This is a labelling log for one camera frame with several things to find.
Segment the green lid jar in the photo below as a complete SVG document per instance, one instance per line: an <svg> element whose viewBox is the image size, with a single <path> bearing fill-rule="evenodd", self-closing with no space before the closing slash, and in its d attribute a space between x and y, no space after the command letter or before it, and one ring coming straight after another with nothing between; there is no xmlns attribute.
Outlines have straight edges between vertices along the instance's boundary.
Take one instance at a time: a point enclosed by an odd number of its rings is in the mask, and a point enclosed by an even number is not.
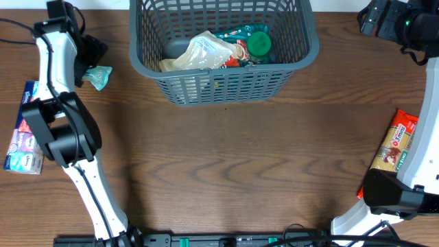
<svg viewBox="0 0 439 247"><path fill-rule="evenodd" d="M265 32L254 32L246 41L246 45L249 61L262 63L271 50L272 42Z"/></svg>

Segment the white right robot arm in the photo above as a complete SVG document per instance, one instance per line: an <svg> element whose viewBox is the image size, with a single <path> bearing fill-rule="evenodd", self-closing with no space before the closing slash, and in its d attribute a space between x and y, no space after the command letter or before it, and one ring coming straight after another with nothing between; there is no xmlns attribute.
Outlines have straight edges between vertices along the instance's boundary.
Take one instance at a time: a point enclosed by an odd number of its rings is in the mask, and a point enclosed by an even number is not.
<svg viewBox="0 0 439 247"><path fill-rule="evenodd" d="M331 222L332 246L366 246L404 220L438 214L438 2L373 0L357 15L361 33L400 45L426 67L420 116L398 110L357 192L358 202Z"/></svg>

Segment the Kleenex tissue multipack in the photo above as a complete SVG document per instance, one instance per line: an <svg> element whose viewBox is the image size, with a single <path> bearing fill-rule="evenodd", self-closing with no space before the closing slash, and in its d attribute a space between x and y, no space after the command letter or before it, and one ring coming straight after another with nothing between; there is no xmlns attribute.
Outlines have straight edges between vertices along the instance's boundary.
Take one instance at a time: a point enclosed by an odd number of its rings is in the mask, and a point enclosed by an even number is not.
<svg viewBox="0 0 439 247"><path fill-rule="evenodd" d="M22 106L34 100L37 90L37 81L25 83L14 132L3 165L7 172L32 175L41 173L43 152L22 113Z"/></svg>

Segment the mint green wipes packet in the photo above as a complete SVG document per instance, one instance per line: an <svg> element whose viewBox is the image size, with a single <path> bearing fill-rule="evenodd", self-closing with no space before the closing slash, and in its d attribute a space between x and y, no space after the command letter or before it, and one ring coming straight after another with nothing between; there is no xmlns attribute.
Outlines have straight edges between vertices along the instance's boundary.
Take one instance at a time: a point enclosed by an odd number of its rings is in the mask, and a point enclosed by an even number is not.
<svg viewBox="0 0 439 247"><path fill-rule="evenodd" d="M83 82L90 82L98 91L105 88L113 71L112 67L96 66L82 76Z"/></svg>

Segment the red spaghetti packet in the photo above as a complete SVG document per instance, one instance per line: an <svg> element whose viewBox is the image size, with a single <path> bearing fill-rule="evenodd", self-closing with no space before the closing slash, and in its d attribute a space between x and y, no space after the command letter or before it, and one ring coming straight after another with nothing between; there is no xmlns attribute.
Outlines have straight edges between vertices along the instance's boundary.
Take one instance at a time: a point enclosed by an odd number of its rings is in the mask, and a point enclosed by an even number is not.
<svg viewBox="0 0 439 247"><path fill-rule="evenodd" d="M369 169L397 174L407 158L419 118L398 109Z"/></svg>

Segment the green Nescafe coffee pouch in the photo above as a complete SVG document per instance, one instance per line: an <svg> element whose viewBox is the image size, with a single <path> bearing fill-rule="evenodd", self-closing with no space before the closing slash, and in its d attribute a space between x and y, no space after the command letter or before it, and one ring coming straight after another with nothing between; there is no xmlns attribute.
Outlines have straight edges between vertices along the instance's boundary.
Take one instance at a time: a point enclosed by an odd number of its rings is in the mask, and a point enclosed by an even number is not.
<svg viewBox="0 0 439 247"><path fill-rule="evenodd" d="M270 62L269 54L272 47L267 58L262 63L253 63L249 61L249 56L246 51L246 41L254 32L265 32L268 35L269 28L264 24L249 24L235 27L231 30L215 32L213 34L216 38L236 47L236 50L230 55L230 58L221 66L221 68L244 67L248 64L268 64Z"/></svg>

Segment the beige powder pouch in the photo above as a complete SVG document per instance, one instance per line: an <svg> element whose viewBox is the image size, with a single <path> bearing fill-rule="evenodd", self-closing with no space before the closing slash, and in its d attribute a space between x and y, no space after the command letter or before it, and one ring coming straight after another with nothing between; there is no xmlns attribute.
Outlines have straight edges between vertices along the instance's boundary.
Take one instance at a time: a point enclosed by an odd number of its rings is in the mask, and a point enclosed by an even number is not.
<svg viewBox="0 0 439 247"><path fill-rule="evenodd" d="M205 31L190 40L187 50L181 56L162 60L159 67L162 72L219 69L235 50L234 45Z"/></svg>

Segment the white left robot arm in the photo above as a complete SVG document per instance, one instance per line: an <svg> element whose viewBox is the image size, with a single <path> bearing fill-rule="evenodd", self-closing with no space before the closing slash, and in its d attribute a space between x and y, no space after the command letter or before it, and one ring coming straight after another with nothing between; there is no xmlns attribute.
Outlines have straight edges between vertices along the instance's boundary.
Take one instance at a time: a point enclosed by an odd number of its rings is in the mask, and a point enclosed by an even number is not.
<svg viewBox="0 0 439 247"><path fill-rule="evenodd" d="M77 8L47 2L48 19L31 28L40 56L40 91L22 106L25 121L44 156L60 166L91 217L91 246L142 246L141 234L113 196L101 164L102 136L76 90L107 46L85 34Z"/></svg>

